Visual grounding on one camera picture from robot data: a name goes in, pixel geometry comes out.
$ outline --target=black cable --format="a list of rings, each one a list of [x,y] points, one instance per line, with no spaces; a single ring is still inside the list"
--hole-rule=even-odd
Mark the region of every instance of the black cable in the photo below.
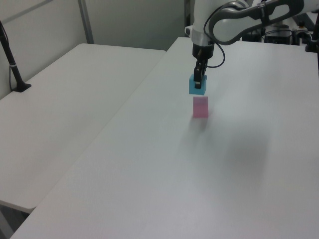
[[[8,35],[6,34],[5,28],[2,25],[1,25],[1,28],[5,34],[6,41],[8,42],[8,45],[9,45],[9,38],[8,38]],[[10,86],[10,90],[12,92],[13,90],[12,90],[12,86],[11,86],[11,66],[9,66],[9,86]]]
[[[209,20],[212,18],[212,16],[213,16],[218,10],[220,10],[222,7],[223,7],[223,6],[220,6],[219,8],[217,8],[217,9],[209,16],[209,18],[207,19],[207,21],[206,21],[205,24],[204,24],[204,33],[205,33],[205,35],[212,41],[212,43],[215,43],[215,44],[219,47],[219,49],[221,50],[221,52],[223,53],[223,61],[222,61],[222,63],[220,63],[220,64],[217,65],[217,66],[207,66],[208,68],[217,68],[217,67],[220,67],[220,66],[222,66],[222,65],[224,64],[224,62],[225,62],[225,60],[226,60],[226,55],[225,55],[224,49],[219,45],[219,43],[214,42],[213,38],[206,32],[207,23],[208,23]]]
[[[9,86],[10,86],[10,90],[11,92],[13,91],[12,86],[11,86],[11,67],[9,66]]]

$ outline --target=white table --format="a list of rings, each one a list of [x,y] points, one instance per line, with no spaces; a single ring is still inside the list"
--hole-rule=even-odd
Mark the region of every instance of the white table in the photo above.
[[[0,204],[30,213],[164,55],[81,44],[0,101]]]
[[[174,43],[12,239],[318,237],[317,55],[225,46],[205,120],[191,47]]]

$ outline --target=blue cube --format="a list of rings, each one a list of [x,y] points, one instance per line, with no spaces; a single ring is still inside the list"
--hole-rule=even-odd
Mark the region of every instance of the blue cube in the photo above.
[[[204,76],[202,83],[201,83],[201,88],[200,89],[196,89],[195,88],[195,82],[194,82],[194,75],[191,75],[189,78],[189,93],[191,95],[200,95],[203,96],[205,95],[206,92],[206,80],[207,80],[207,76]]]

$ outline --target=wall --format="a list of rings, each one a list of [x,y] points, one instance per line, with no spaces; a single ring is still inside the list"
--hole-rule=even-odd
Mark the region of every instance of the wall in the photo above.
[[[184,0],[86,0],[95,44],[168,50],[184,36]]]
[[[53,0],[3,26],[24,81],[86,43],[78,0]],[[10,92],[8,68],[0,46],[0,99]]]

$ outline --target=floor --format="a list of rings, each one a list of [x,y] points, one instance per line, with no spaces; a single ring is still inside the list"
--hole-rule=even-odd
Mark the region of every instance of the floor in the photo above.
[[[9,239],[28,216],[27,213],[0,206],[0,239]]]

